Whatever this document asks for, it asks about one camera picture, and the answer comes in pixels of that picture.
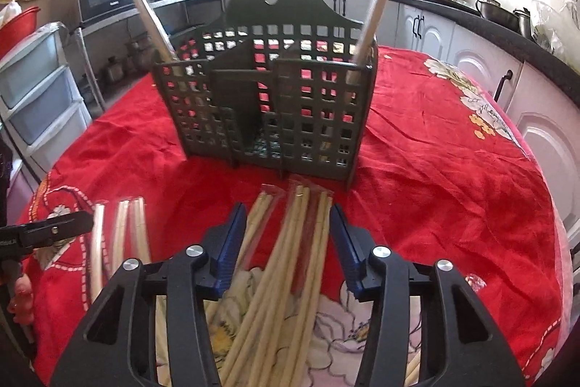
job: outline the cabinet handle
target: cabinet handle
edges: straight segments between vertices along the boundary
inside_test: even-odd
[[[419,20],[419,16],[413,19],[413,35],[415,35],[415,37],[417,37],[417,32],[415,31],[415,24],[417,23],[417,20]]]
[[[421,22],[423,22],[425,20],[424,16],[421,16],[421,18],[419,19],[419,25],[417,26],[417,36],[419,37],[419,40],[422,40],[422,35],[419,33],[419,31],[421,30]]]
[[[495,91],[494,101],[497,102],[498,99],[500,98],[500,95],[502,93],[502,89],[504,88],[504,82],[511,81],[511,78],[513,78],[513,71],[511,69],[508,69],[507,73],[505,73],[504,76],[500,79],[500,83],[498,84],[498,89],[497,89],[497,91]]]

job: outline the black countertop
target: black countertop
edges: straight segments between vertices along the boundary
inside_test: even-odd
[[[540,70],[580,108],[580,75],[533,41],[477,15],[427,0],[391,0],[433,12],[497,45],[514,58]]]

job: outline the floral pattern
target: floral pattern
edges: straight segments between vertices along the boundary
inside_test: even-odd
[[[481,130],[485,134],[490,136],[495,136],[496,134],[503,136],[521,148],[514,134],[495,108],[485,99],[479,88],[456,66],[443,63],[433,58],[425,60],[424,65],[437,78],[447,79],[463,93],[460,101],[468,109],[475,112],[475,114],[469,116],[470,120],[475,125],[481,127]],[[475,135],[481,140],[485,139],[485,136],[479,130],[475,130]]]

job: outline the plastic bag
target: plastic bag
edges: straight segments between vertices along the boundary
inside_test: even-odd
[[[568,3],[558,12],[541,1],[532,1],[531,22],[536,42],[580,74],[580,30]]]
[[[10,22],[14,17],[22,13],[22,8],[16,1],[11,1],[0,11],[0,27]]]

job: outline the white flower print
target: white flower print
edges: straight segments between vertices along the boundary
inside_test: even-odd
[[[544,356],[542,359],[542,366],[541,366],[540,370],[538,371],[538,373],[536,374],[535,380],[539,379],[539,377],[542,375],[542,373],[547,369],[547,367],[552,362],[552,359],[554,359],[554,350],[552,348],[550,348],[549,350],[546,351],[546,356]]]

